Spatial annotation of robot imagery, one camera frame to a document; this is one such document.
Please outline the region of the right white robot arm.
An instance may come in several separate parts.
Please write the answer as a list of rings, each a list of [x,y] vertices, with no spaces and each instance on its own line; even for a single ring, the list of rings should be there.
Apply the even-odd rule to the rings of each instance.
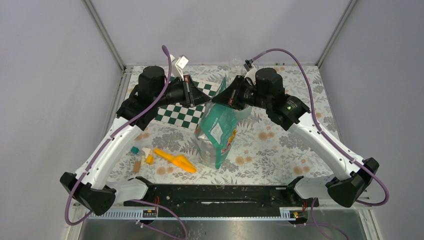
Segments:
[[[300,176],[288,185],[286,198],[293,206],[318,198],[350,208],[359,202],[380,166],[374,158],[364,159],[333,137],[305,103],[286,93],[282,76],[273,68],[237,75],[212,101],[234,110],[247,105],[264,109],[273,123],[302,140],[329,166],[331,175]]]

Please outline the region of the orange plastic scoop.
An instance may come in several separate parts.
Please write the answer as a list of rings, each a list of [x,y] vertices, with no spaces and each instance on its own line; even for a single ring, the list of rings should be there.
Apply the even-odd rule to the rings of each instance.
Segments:
[[[153,152],[188,173],[195,173],[197,171],[195,166],[184,155],[171,155],[159,148],[155,148]]]

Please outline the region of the green pet food bag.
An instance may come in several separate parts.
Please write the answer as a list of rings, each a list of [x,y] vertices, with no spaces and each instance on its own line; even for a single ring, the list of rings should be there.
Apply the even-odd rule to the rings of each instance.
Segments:
[[[218,170],[229,154],[236,131],[234,110],[212,101],[207,102],[195,130],[200,163]]]

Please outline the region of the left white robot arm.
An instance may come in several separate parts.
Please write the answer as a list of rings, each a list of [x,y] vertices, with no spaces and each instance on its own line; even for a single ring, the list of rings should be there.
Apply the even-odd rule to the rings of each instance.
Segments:
[[[108,134],[89,159],[74,173],[65,172],[60,183],[70,196],[97,216],[112,205],[138,200],[148,206],[155,200],[150,184],[139,178],[109,182],[116,163],[130,143],[156,118],[159,108],[180,104],[196,107],[210,101],[190,75],[170,77],[160,66],[147,66],[138,83],[116,113]]]

